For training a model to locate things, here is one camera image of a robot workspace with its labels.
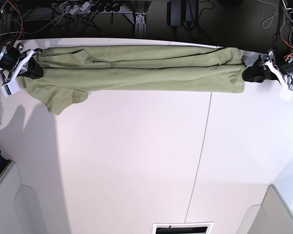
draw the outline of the floor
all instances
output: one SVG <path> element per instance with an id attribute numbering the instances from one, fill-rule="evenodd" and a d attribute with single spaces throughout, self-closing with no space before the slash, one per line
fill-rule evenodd
<path id="1" fill-rule="evenodd" d="M 103 44 L 180 43 L 24 41 Z M 273 81 L 242 94 L 100 91 L 55 116 L 21 90 L 0 97 L 0 148 L 36 190 L 49 234 L 149 234 L 153 223 L 184 222 L 231 234 L 271 183 L 293 211 L 293 100 L 279 93 Z"/>
<path id="2" fill-rule="evenodd" d="M 263 20 L 275 14 L 274 6 L 257 0 L 244 0 L 240 6 L 226 7 L 217 0 L 211 1 L 215 4 L 215 8 L 212 10 L 203 10 L 212 7 L 210 2 L 199 1 L 199 12 L 203 10 L 199 23 L 212 41 L 204 35 L 198 35 L 195 30 L 192 32 L 192 37 L 200 39 L 194 40 L 183 27 L 178 28 L 177 37 L 175 37 L 171 27 L 167 26 L 167 3 L 162 1 L 153 1 L 149 8 L 146 39 L 232 46 L 259 53 L 266 53 L 272 47 L 272 39 L 277 28 L 277 17 L 274 18 L 268 29 L 263 29 L 261 25 Z M 269 2 L 278 5 L 279 1 L 269 0 Z M 103 38 L 134 38 L 132 24 L 122 15 L 114 14 L 113 23 L 110 23 L 111 16 L 104 14 L 97 15 L 94 21 L 99 26 Z M 35 31 L 37 23 L 25 25 L 25 29 L 28 32 Z M 35 35 L 27 35 L 28 38 L 26 38 L 92 38 L 100 36 L 94 28 L 89 27 L 86 31 L 84 29 L 84 25 L 80 23 L 76 28 L 70 27 L 69 33 L 63 34 L 61 29 L 55 28 L 51 33 L 42 31 Z M 289 29 L 286 26 L 284 35 L 288 33 Z M 286 51 L 286 46 L 280 42 L 278 50 Z"/>

